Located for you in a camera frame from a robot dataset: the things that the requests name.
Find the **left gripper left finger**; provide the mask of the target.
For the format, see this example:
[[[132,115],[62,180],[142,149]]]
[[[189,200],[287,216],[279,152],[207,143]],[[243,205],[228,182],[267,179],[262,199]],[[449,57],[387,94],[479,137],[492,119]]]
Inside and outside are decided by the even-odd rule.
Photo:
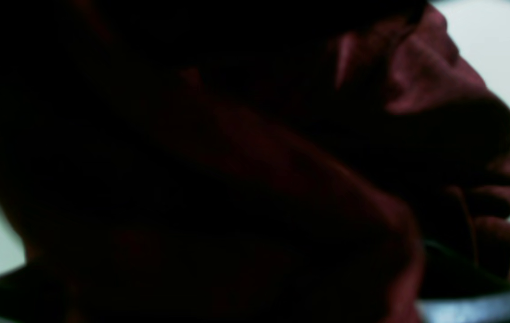
[[[0,317],[17,323],[64,323],[64,284],[37,263],[0,275]]]

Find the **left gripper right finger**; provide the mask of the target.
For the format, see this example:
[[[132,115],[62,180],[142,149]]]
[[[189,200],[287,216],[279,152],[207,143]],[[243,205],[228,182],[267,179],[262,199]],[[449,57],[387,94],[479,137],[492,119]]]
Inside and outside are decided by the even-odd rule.
[[[423,323],[510,323],[510,283],[427,240],[416,308]]]

